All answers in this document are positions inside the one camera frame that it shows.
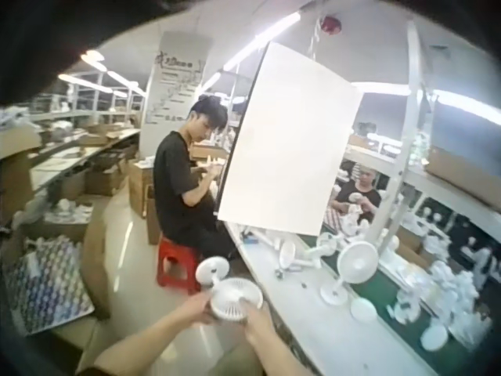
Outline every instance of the green work mat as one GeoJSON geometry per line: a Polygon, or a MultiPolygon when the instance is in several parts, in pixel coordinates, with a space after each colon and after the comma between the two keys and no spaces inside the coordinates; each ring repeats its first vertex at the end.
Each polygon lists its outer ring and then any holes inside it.
{"type": "MultiPolygon", "coordinates": [[[[316,246],[316,237],[298,235],[309,247],[316,246]]],[[[337,254],[324,257],[323,260],[337,273],[337,254]]],[[[456,376],[461,373],[471,354],[454,337],[437,352],[427,352],[421,347],[420,337],[430,323],[431,315],[421,310],[420,318],[412,324],[401,325],[388,315],[386,306],[393,306],[400,287],[380,270],[364,284],[352,284],[351,288],[361,297],[369,299],[376,307],[377,314],[391,327],[413,350],[423,358],[438,374],[456,376]]]]}

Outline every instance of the factory floor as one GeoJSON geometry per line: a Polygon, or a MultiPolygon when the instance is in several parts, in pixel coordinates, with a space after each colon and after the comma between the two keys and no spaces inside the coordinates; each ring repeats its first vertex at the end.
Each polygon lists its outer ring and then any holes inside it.
{"type": "MultiPolygon", "coordinates": [[[[157,285],[157,246],[148,244],[146,220],[131,210],[128,188],[124,187],[111,199],[101,197],[95,202],[105,206],[112,324],[123,338],[170,313],[186,299],[186,294],[157,285]]],[[[165,349],[147,375],[207,374],[218,359],[242,339],[239,328],[230,324],[192,327],[165,349]]]]}

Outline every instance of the man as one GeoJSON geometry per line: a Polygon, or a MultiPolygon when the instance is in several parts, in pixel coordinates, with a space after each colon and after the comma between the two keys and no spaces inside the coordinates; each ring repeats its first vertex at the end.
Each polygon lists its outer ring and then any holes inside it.
{"type": "MultiPolygon", "coordinates": [[[[79,376],[121,376],[142,374],[174,338],[193,324],[212,324],[214,318],[208,308],[211,293],[194,295],[173,312],[144,331],[131,335],[111,346],[98,356],[91,368],[79,376]]],[[[209,371],[209,375],[258,376],[264,368],[269,376],[311,376],[294,357],[275,332],[266,303],[261,309],[240,301],[247,313],[241,323],[245,343],[225,354],[209,371]]]]}
{"type": "Polygon", "coordinates": [[[381,195],[374,189],[373,181],[376,172],[370,168],[360,166],[359,178],[344,184],[336,199],[331,201],[330,206],[342,214],[348,213],[350,202],[348,198],[352,193],[361,193],[362,198],[357,202],[363,210],[359,221],[367,219],[372,222],[374,214],[381,203],[381,195]]]}
{"type": "Polygon", "coordinates": [[[214,200],[209,192],[222,168],[211,166],[199,181],[190,166],[189,146],[208,138],[214,130],[224,129],[227,121],[226,108],[218,98],[200,97],[187,122],[160,143],[153,166],[157,216],[163,235],[196,249],[204,258],[229,258],[235,246],[226,232],[216,228],[214,200]]]}

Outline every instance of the white board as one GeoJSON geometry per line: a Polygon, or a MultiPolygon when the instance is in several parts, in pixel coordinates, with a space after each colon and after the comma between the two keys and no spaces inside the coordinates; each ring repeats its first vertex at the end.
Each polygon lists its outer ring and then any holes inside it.
{"type": "Polygon", "coordinates": [[[171,131],[178,130],[196,100],[211,40],[200,35],[165,32],[148,81],[139,152],[149,157],[171,131]]]}
{"type": "Polygon", "coordinates": [[[318,235],[362,93],[269,45],[223,177],[218,218],[318,235]]]}

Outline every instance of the black hair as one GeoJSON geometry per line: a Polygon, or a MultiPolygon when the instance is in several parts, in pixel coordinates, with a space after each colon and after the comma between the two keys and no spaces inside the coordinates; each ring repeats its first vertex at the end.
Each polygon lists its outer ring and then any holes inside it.
{"type": "Polygon", "coordinates": [[[228,110],[221,105],[221,99],[217,96],[199,96],[198,102],[193,104],[189,112],[192,113],[192,111],[207,116],[209,126],[213,130],[221,131],[228,123],[228,110]]]}

